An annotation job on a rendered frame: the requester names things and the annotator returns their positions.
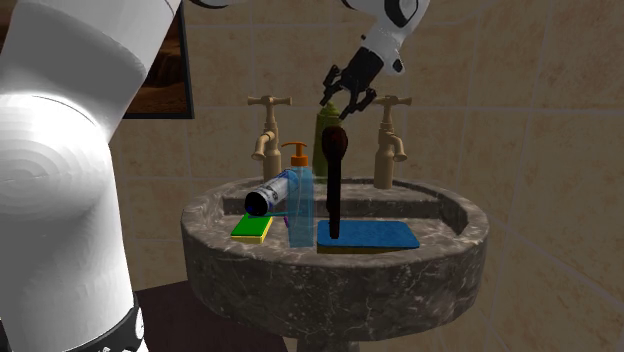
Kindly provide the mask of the clear blue soap dispenser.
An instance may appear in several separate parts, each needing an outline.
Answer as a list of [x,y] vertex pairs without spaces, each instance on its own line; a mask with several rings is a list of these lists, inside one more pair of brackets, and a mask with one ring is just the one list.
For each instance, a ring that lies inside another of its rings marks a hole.
[[291,248],[314,245],[314,175],[308,165],[303,142],[287,142],[294,145],[291,156],[287,196],[288,239]]

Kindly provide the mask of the dark framed wall picture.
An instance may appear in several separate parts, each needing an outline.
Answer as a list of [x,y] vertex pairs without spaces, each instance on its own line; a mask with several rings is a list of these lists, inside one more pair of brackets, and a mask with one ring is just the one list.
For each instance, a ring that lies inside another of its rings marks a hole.
[[147,78],[128,107],[125,119],[192,120],[194,107],[184,0],[181,0]]

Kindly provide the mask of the blue and yellow sponge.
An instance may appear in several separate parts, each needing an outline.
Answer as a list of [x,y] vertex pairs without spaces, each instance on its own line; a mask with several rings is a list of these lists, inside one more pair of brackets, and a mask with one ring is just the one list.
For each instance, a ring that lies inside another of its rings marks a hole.
[[419,240],[402,221],[341,220],[338,238],[330,236],[328,220],[318,223],[318,253],[380,254],[419,247]]

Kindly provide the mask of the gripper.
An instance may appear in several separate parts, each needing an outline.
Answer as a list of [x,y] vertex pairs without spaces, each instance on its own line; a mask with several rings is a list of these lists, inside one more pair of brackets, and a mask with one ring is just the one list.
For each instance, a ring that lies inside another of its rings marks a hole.
[[[350,98],[339,118],[344,120],[356,111],[364,111],[377,97],[377,92],[368,87],[383,65],[382,59],[375,52],[360,47],[343,71],[336,65],[330,67],[323,80],[324,91],[319,104],[325,106],[335,93],[344,88],[350,92]],[[358,100],[361,92],[365,95]]]

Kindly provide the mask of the green and yellow sponge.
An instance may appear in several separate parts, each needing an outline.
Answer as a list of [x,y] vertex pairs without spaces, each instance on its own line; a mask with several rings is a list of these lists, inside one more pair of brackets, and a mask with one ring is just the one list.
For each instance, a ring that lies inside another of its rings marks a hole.
[[262,244],[272,222],[272,217],[246,213],[232,230],[230,238],[247,244]]

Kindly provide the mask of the dark brown wooden spoon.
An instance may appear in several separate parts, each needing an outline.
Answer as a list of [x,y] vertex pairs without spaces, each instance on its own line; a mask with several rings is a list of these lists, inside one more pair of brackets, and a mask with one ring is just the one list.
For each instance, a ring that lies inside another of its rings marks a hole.
[[340,233],[341,164],[348,147],[348,137],[340,126],[326,127],[322,132],[322,151],[328,164],[326,209],[329,214],[331,239]]

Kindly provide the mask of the green bottle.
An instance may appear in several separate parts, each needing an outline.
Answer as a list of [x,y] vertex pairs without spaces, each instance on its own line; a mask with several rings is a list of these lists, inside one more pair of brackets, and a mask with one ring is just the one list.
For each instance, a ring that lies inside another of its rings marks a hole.
[[328,174],[328,164],[322,150],[322,133],[326,127],[342,125],[340,113],[341,111],[329,101],[316,116],[312,168],[317,177],[326,178]]

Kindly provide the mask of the dark marble wash basin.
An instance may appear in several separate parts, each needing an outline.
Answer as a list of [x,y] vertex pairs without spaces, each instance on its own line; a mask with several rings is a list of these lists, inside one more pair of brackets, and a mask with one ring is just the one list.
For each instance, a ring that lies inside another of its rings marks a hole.
[[292,248],[282,220],[260,244],[230,234],[255,178],[210,189],[181,217],[188,280],[216,314],[294,338],[297,352],[359,352],[362,341],[446,325],[474,303],[489,223],[471,201],[443,188],[395,180],[381,190],[368,177],[342,182],[347,220],[399,220],[419,240],[414,250],[324,254]]

